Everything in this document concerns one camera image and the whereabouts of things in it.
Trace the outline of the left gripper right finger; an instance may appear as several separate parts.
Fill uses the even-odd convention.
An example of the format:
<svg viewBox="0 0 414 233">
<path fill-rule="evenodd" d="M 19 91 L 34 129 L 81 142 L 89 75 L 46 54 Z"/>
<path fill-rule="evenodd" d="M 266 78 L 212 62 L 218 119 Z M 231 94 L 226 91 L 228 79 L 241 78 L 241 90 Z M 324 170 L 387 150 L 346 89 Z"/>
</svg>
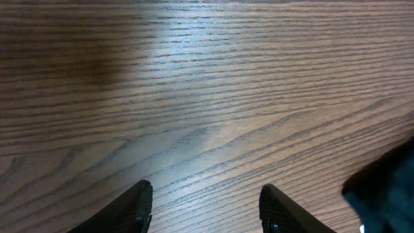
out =
<svg viewBox="0 0 414 233">
<path fill-rule="evenodd" d="M 259 218 L 264 233 L 335 233 L 273 184 L 261 189 Z"/>
</svg>

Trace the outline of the black t-shirt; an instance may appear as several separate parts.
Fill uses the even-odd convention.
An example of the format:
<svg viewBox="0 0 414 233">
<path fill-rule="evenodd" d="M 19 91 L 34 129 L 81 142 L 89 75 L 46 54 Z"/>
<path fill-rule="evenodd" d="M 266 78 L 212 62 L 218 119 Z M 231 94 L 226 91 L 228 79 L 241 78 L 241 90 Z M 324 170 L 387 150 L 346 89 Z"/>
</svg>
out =
<svg viewBox="0 0 414 233">
<path fill-rule="evenodd" d="M 413 233 L 413 139 L 353 174 L 342 195 L 365 233 Z"/>
</svg>

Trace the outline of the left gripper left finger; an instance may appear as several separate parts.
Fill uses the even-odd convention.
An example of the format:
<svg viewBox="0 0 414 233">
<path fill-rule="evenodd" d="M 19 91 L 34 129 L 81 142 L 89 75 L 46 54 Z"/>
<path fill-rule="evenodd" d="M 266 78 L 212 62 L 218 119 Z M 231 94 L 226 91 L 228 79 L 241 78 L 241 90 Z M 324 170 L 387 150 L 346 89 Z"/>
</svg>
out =
<svg viewBox="0 0 414 233">
<path fill-rule="evenodd" d="M 140 180 L 68 233 L 147 233 L 152 204 L 153 187 Z"/>
</svg>

